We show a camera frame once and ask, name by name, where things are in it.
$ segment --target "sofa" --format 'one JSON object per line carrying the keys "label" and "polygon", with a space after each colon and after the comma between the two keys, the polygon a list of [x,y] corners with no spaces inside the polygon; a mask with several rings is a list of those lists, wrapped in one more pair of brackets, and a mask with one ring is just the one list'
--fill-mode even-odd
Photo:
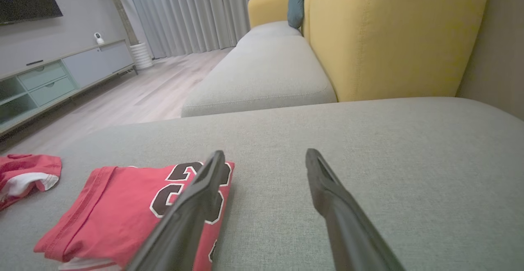
{"label": "sofa", "polygon": [[0,212],[0,269],[56,270],[32,252],[106,165],[235,162],[213,269],[333,269],[305,153],[316,148],[407,270],[524,266],[524,122],[452,97],[188,117],[95,132],[60,152],[60,182]]}
{"label": "sofa", "polygon": [[250,0],[251,31],[189,95],[182,117],[455,96],[486,0]]}

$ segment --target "tv stand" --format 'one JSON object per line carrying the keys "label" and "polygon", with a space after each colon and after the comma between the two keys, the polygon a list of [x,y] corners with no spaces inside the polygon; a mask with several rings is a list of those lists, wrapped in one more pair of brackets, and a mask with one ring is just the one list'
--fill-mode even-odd
{"label": "tv stand", "polygon": [[125,40],[119,40],[0,75],[0,137],[133,67]]}

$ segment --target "white vase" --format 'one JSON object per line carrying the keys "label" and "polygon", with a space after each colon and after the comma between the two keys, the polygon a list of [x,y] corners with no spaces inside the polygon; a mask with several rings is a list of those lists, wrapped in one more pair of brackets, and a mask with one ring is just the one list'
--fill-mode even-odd
{"label": "white vase", "polygon": [[146,43],[131,46],[131,53],[133,53],[137,70],[144,70],[153,66],[153,60],[151,60],[151,56],[149,56]]}

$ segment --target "gray wall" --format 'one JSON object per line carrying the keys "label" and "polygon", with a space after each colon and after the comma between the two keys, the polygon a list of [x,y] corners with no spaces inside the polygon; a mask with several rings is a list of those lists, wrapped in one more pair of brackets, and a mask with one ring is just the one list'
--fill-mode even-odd
{"label": "gray wall", "polygon": [[25,68],[105,41],[126,38],[112,0],[56,0],[63,17],[0,27],[0,73]]}
{"label": "gray wall", "polygon": [[488,0],[458,95],[524,120],[524,0]]}

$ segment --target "red jersey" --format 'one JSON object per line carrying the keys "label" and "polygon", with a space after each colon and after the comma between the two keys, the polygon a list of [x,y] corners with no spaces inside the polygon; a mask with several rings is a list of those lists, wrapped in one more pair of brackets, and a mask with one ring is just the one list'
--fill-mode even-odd
{"label": "red jersey", "polygon": [[[211,269],[235,166],[226,164],[229,172],[221,181],[215,211],[204,223],[194,270]],[[125,267],[202,165],[94,170],[71,209],[34,251],[61,262],[100,259],[105,266],[114,262]]]}
{"label": "red jersey", "polygon": [[53,187],[60,177],[60,157],[47,155],[8,155],[0,157],[0,211],[28,195]]}

